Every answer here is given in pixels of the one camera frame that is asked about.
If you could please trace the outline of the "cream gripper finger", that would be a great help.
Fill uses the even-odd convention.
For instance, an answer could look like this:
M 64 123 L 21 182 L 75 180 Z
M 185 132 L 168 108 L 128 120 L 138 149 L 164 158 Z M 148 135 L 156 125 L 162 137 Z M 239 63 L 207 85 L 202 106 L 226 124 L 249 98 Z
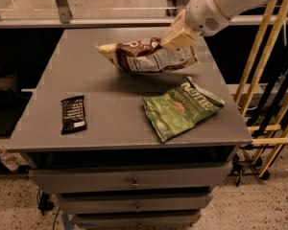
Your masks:
M 173 23 L 171 24 L 172 27 L 178 27 L 184 25 L 184 19 L 185 19 L 185 10 L 181 10 L 176 18 L 174 19 Z
M 168 28 L 160 40 L 160 45 L 167 50 L 194 46 L 196 37 L 202 32 L 187 25 L 175 24 Z

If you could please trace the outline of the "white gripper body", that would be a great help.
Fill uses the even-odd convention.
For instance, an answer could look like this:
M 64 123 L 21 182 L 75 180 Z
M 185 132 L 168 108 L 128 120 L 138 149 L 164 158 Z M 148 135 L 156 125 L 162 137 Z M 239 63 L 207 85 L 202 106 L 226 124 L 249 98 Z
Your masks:
M 203 36 L 216 35 L 240 13 L 254 8 L 259 0 L 189 0 L 185 22 Z

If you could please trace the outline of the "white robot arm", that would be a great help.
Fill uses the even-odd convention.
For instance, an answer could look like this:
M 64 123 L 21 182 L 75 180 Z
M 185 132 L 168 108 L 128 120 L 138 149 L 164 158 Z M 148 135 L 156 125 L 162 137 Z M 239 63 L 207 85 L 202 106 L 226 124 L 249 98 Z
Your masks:
M 163 34 L 160 45 L 167 50 L 194 45 L 198 35 L 216 35 L 235 16 L 271 1 L 273 0 L 189 0 L 186 8 Z

